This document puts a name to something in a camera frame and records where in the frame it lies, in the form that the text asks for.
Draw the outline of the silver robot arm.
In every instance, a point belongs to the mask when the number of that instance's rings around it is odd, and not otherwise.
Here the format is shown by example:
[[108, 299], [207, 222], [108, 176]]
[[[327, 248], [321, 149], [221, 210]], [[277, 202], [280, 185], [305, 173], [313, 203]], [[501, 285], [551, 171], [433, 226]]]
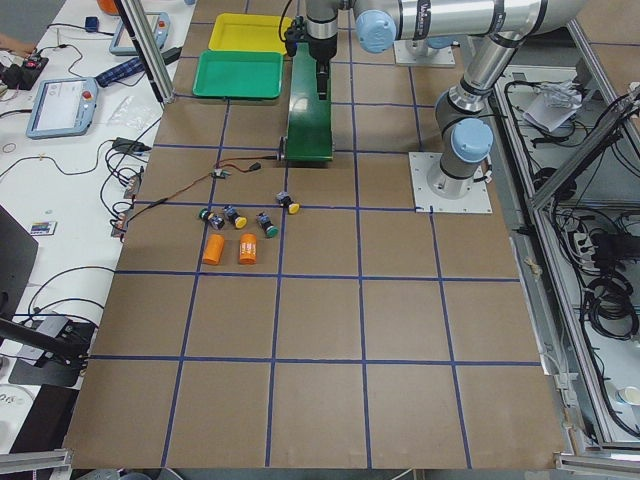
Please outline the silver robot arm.
[[360, 46], [380, 53], [395, 41], [481, 36], [479, 49], [459, 83], [436, 102], [444, 151], [427, 174], [429, 188], [443, 198], [464, 197], [494, 136], [479, 118], [486, 98], [518, 48], [535, 34], [564, 26], [583, 1], [351, 1]]
[[306, 1], [306, 17], [297, 16], [284, 32], [286, 53], [293, 58], [302, 43], [316, 62], [316, 90], [320, 100], [329, 94], [330, 63], [337, 53], [338, 11], [351, 8], [350, 1]]

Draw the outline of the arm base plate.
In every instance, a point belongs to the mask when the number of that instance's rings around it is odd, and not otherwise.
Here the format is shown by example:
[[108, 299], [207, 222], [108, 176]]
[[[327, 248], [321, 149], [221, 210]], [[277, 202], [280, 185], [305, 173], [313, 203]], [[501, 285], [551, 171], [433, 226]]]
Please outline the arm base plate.
[[419, 213], [493, 213], [482, 167], [472, 178], [458, 180], [442, 170], [438, 152], [410, 152], [409, 164], [414, 209]]
[[400, 66], [453, 68], [453, 37], [432, 37], [425, 40], [400, 40], [394, 43], [395, 63]]

